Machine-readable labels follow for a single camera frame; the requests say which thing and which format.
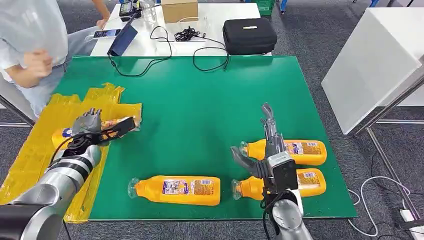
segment white table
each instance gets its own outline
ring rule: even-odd
[[[122,29],[125,25],[119,19],[120,4],[113,9],[105,30]],[[165,23],[162,7],[155,7],[157,22],[155,24],[146,23],[144,20],[134,20],[132,26],[138,31],[137,36],[126,49],[123,56],[138,57],[165,57],[170,54],[168,43],[164,40],[151,40],[150,34],[154,27],[162,26],[168,31],[168,39],[174,40],[174,34],[188,27],[188,23]],[[223,26],[226,20],[230,19],[253,19],[260,18],[256,3],[199,3],[199,22],[191,22],[191,27],[203,32],[206,37],[224,43]],[[163,29],[157,29],[153,36],[165,37]],[[190,42],[171,42],[173,56],[192,56],[194,51],[202,47],[223,47],[219,43],[204,41],[200,38]],[[107,56],[107,52],[114,40],[100,39],[97,41],[91,56]],[[219,49],[204,49],[196,53],[199,56],[223,56],[225,51]]]
[[[424,7],[367,8],[321,85],[344,134],[424,74]],[[399,106],[424,106],[421,87]]]

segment gray carpet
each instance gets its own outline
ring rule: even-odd
[[[115,3],[116,1],[113,0],[107,2],[111,9]],[[90,0],[59,0],[59,5],[69,33],[91,27],[100,19],[100,15],[93,8]],[[342,135],[321,88],[321,80],[368,5],[369,2],[364,0],[359,0],[355,4],[352,4],[350,0],[290,0],[284,16],[280,15],[276,6],[270,18],[278,34],[278,43],[273,54],[297,56],[346,184],[357,193],[359,193],[362,182],[371,176],[371,160],[376,150],[366,133],[359,138]],[[392,118],[398,119],[424,119],[424,110],[422,108],[397,108],[391,115]],[[0,121],[6,119],[12,122],[15,118],[7,110],[0,110]],[[422,167],[415,167],[421,163],[422,149],[424,148],[422,127],[404,126],[400,128],[396,125],[378,125],[374,127],[374,131],[384,150],[390,156],[400,179],[413,192],[424,192],[422,181],[415,181],[424,174]],[[6,177],[7,169],[28,133],[28,129],[0,128],[0,182],[3,182]],[[374,157],[373,174],[386,174],[378,154]],[[380,183],[386,188],[397,191],[391,183]],[[375,222],[380,223],[378,225],[379,236],[398,236],[383,236],[380,239],[410,238],[407,233],[397,227],[397,223],[401,221],[399,209],[402,208],[401,199],[397,194],[382,190],[374,183],[370,183],[365,187],[365,197]],[[411,195],[411,198],[418,206],[420,213],[423,214],[424,199],[422,196]],[[358,205],[356,209],[360,218],[354,219],[353,222],[360,229],[369,231],[372,225],[366,217],[363,205]],[[314,239],[372,239],[354,231],[346,220],[310,219],[305,222]],[[260,221],[90,222],[70,224],[69,230],[74,240],[266,239]],[[270,232],[271,237],[274,237],[273,231]],[[63,231],[60,239],[66,239]]]

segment bottle cap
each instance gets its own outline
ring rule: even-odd
[[[128,196],[132,199],[138,196],[137,189],[136,189],[136,185],[138,182],[140,182],[140,179],[134,177],[128,183]]]
[[[249,155],[249,152],[248,152],[249,144],[247,142],[241,141],[239,149],[240,149],[241,154],[243,154],[243,156],[248,157],[248,155]]]
[[[240,181],[233,179],[231,181],[231,188],[232,188],[232,197],[235,200],[238,200],[239,198],[242,197],[242,186]]]

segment orange plastic bottle lying on side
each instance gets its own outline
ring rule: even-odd
[[[128,195],[157,203],[215,206],[220,203],[221,181],[211,176],[133,178],[128,184]]]
[[[240,144],[240,151],[247,157],[262,160],[265,157],[266,140]],[[296,164],[318,166],[327,159],[326,146],[317,140],[284,140],[285,147]]]
[[[317,168],[296,169],[298,189],[301,197],[311,197],[323,194],[327,184],[323,173]],[[234,199],[249,197],[262,200],[264,180],[254,176],[243,181],[232,180],[232,193]]]

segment yellow plastic sheet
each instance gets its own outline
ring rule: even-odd
[[[123,87],[105,83],[103,88],[90,88],[82,102],[77,95],[54,94],[9,169],[0,188],[0,205],[7,204],[37,183],[55,151],[52,134],[58,129],[71,127],[75,119],[90,108],[102,109],[102,121],[135,116],[136,123],[139,123],[142,104],[119,104],[123,91]],[[108,149],[108,146],[101,148],[99,165],[87,178],[66,211],[64,219],[67,222],[82,223],[88,220]]]

